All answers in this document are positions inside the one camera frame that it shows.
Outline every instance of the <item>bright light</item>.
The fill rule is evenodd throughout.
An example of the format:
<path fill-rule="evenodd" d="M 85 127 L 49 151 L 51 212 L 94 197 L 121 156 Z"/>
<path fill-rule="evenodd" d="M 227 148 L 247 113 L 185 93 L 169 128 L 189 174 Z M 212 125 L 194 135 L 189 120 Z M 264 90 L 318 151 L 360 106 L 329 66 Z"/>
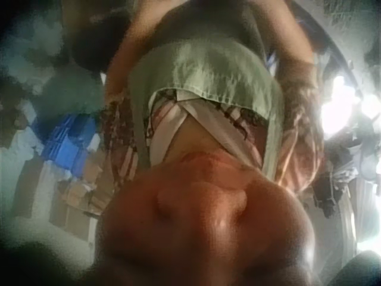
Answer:
<path fill-rule="evenodd" d="M 379 163 L 377 164 L 376 173 L 381 175 L 381 159 L 379 160 Z"/>
<path fill-rule="evenodd" d="M 380 216 L 380 229 L 381 229 L 381 198 L 378 196 L 375 196 L 374 199 L 376 200 L 376 207 Z M 359 251 L 373 250 L 374 252 L 381 255 L 381 232 L 379 232 L 379 234 L 376 237 L 370 240 L 357 243 L 357 249 Z"/>
<path fill-rule="evenodd" d="M 105 85 L 106 84 L 106 74 L 101 73 L 101 80 L 102 80 L 103 85 Z"/>
<path fill-rule="evenodd" d="M 332 99 L 321 108 L 321 123 L 326 135 L 340 131 L 352 114 L 352 107 L 359 102 L 355 89 L 345 85 L 343 76 L 333 80 Z"/>
<path fill-rule="evenodd" d="M 369 118 L 375 118 L 381 113 L 380 99 L 374 94 L 366 95 L 361 104 L 361 111 Z"/>
<path fill-rule="evenodd" d="M 348 122 L 352 114 L 352 106 L 341 105 L 339 102 L 330 101 L 321 107 L 321 123 L 323 130 L 328 135 L 340 131 Z"/>

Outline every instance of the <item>skin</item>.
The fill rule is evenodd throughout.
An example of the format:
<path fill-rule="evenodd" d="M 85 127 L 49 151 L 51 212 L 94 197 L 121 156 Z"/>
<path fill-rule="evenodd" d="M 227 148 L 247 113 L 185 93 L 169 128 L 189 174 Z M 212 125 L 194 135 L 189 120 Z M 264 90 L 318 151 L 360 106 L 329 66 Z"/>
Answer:
<path fill-rule="evenodd" d="M 157 24 L 182 3 L 140 2 L 108 71 L 107 102 L 123 90 Z M 311 47 L 283 1 L 251 3 L 282 70 L 294 60 L 312 63 Z M 191 117 L 164 162 L 114 197 L 98 234 L 96 262 L 84 278 L 92 285 L 311 284 L 314 232 L 295 195 L 243 166 Z"/>

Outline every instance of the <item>white stripe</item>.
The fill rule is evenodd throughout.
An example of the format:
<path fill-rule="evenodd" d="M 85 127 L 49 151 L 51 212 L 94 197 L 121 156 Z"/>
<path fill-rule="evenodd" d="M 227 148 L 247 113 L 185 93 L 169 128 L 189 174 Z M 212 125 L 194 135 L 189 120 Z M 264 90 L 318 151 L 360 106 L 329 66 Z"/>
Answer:
<path fill-rule="evenodd" d="M 132 151 L 133 151 L 132 148 L 129 147 L 127 150 L 126 156 L 124 157 L 123 165 L 121 165 L 121 168 L 119 170 L 119 176 L 121 178 L 125 177 L 127 173 L 127 170 L 131 161 Z"/>
<path fill-rule="evenodd" d="M 137 167 L 138 167 L 138 154 L 135 152 L 135 153 L 133 153 L 133 157 L 132 157 L 132 164 L 131 164 L 131 169 L 130 169 L 130 174 L 129 174 L 129 180 L 132 180 L 135 177 Z"/>

